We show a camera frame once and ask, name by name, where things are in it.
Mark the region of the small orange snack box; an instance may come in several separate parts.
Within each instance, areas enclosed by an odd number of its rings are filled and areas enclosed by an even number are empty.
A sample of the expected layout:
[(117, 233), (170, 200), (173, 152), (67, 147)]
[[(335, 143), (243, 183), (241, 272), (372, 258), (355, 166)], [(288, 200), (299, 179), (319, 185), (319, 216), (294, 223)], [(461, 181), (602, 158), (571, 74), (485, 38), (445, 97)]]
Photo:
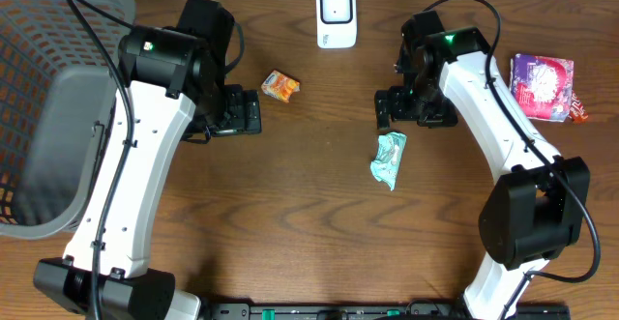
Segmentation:
[(289, 103), (292, 94), (300, 91), (300, 82), (284, 73), (273, 70), (261, 84), (261, 89), (267, 96)]

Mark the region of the mint green snack packet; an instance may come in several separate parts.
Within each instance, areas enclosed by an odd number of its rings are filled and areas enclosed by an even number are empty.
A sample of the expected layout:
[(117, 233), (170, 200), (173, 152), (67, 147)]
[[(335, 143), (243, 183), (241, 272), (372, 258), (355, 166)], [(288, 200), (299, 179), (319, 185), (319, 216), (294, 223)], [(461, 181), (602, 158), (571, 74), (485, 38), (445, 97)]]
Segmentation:
[(388, 132), (378, 136), (378, 149), (369, 169), (377, 182), (385, 183), (394, 190), (407, 136), (400, 132)]

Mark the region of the purple red snack bag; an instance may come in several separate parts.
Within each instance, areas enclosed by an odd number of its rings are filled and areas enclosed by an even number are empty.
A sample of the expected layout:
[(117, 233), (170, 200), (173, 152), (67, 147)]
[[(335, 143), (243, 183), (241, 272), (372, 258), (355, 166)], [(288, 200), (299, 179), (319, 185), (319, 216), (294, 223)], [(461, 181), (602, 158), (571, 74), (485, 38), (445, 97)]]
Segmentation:
[(518, 53), (511, 61), (510, 90), (523, 113), (534, 120), (564, 122), (570, 114), (574, 62)]

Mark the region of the red orange snack bar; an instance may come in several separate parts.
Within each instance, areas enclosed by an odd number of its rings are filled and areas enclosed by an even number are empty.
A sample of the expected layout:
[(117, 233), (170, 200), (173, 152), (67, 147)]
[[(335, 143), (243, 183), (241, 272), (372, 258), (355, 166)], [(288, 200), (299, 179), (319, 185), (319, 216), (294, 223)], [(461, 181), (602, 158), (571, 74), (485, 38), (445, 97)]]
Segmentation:
[(572, 91), (572, 100), (570, 105), (570, 118), (574, 123), (585, 123), (589, 115), (586, 112), (583, 103), (576, 95), (575, 91)]

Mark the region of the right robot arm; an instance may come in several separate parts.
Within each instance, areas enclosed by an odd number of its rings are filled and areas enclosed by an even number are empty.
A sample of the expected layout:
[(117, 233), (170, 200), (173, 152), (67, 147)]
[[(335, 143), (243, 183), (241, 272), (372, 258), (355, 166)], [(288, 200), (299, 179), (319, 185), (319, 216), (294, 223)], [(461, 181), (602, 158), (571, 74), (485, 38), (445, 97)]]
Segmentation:
[(589, 169), (580, 157), (563, 158), (528, 120), (477, 28), (446, 31), (437, 12), (424, 11), (402, 25), (401, 35), (396, 71), (403, 83), (376, 92), (377, 127), (466, 123), (494, 188), (478, 219), (486, 255), (459, 313), (508, 318), (531, 279), (579, 239), (589, 219), (582, 211)]

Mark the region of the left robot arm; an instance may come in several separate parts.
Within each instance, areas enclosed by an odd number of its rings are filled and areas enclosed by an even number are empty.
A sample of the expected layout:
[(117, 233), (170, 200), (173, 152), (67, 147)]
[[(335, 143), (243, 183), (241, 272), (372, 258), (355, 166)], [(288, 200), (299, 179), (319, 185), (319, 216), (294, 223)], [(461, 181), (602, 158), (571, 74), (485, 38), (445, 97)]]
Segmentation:
[(118, 90), (103, 163), (83, 218), (35, 287), (89, 319), (201, 319), (202, 300), (150, 267), (154, 219), (181, 142), (258, 134), (258, 95), (225, 79), (241, 26), (222, 4), (187, 0), (173, 27), (134, 25), (111, 69)]

